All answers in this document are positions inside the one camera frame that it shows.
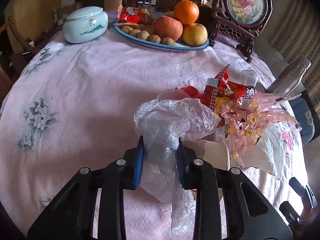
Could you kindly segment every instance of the yellow wall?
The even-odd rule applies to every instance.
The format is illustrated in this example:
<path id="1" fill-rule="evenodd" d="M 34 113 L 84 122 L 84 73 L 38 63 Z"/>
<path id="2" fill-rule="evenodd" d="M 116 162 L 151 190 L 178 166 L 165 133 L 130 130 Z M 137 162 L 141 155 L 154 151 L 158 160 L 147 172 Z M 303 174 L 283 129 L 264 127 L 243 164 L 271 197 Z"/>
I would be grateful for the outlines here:
<path id="1" fill-rule="evenodd" d="M 11 0 L 4 15 L 6 18 L 12 16 L 23 38 L 33 40 L 53 26 L 52 11 L 58 8 L 61 8 L 61 0 Z M 14 52 L 22 51 L 22 47 L 13 40 L 11 31 L 8 32 Z"/>

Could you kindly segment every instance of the yellow apple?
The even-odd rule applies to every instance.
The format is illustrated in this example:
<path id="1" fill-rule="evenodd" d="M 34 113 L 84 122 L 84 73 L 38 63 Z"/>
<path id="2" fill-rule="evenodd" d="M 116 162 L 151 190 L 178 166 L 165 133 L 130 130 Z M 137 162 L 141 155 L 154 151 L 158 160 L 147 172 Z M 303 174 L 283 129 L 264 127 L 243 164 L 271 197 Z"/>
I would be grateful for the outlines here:
<path id="1" fill-rule="evenodd" d="M 201 46 L 207 38 L 207 29 L 199 23 L 192 23 L 183 27 L 181 39 L 190 46 Z"/>

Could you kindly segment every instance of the blue rimmed plate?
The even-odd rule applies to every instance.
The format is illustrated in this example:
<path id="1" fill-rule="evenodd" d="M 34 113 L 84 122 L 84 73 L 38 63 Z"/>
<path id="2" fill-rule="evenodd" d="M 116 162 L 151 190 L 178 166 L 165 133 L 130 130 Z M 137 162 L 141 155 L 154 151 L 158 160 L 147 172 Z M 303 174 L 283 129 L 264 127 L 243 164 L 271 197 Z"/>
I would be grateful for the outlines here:
<path id="1" fill-rule="evenodd" d="M 163 45 L 163 44 L 157 44 L 154 42 L 150 42 L 150 41 L 144 41 L 138 38 L 135 38 L 133 36 L 130 36 L 126 33 L 124 33 L 119 27 L 117 27 L 118 24 L 118 19 L 114 22 L 113 27 L 114 29 L 122 36 L 126 37 L 127 39 L 138 43 L 142 46 L 145 47 L 149 47 L 149 48 L 153 48 L 153 49 L 160 49 L 160 50 L 166 50 L 166 51 L 177 51 L 177 52 L 187 52 L 187 51 L 196 51 L 196 50 L 202 50 L 205 49 L 206 47 L 209 46 L 209 39 L 207 39 L 207 41 L 198 47 L 191 47 L 188 44 L 185 44 L 183 41 L 181 41 L 180 39 L 177 40 L 174 43 L 174 46 L 169 46 L 169 45 Z"/>

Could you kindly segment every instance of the painted pink flower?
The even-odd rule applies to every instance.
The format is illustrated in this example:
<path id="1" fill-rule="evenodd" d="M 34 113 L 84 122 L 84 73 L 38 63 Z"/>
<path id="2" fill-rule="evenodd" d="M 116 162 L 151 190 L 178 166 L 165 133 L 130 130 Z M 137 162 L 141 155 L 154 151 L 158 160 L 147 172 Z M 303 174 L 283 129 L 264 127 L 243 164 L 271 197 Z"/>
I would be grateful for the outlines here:
<path id="1" fill-rule="evenodd" d="M 282 139 L 284 140 L 285 144 L 287 145 L 287 148 L 289 150 L 292 150 L 292 140 L 291 140 L 289 132 L 283 132 Z"/>
<path id="2" fill-rule="evenodd" d="M 251 14 L 252 13 L 252 7 L 250 5 L 247 5 L 245 8 L 244 8 L 244 12 L 245 14 Z"/>

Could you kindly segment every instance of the floral tablecloth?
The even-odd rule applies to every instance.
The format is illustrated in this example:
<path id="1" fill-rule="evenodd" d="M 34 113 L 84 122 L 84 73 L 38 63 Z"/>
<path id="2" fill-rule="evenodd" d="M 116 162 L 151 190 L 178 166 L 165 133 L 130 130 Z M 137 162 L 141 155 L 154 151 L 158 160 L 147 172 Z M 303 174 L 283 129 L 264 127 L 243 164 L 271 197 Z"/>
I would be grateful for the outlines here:
<path id="1" fill-rule="evenodd" d="M 265 87 L 274 80 L 260 59 L 249 65 L 219 42 L 174 53 L 141 47 L 113 29 L 83 44 L 67 43 L 60 33 L 27 65 L 0 110 L 0 200 L 13 222 L 26 234 L 81 167 L 106 167 L 135 147 L 133 115 L 140 104 L 174 87 L 204 89 L 228 63 L 232 81 L 243 69 L 253 69 Z M 244 171 L 275 208 L 289 198 L 301 204 L 288 179 L 307 182 L 300 135 L 282 136 L 290 143 L 280 180 Z M 171 236 L 171 206 L 141 188 L 124 192 L 124 211 L 128 239 L 192 239 Z"/>

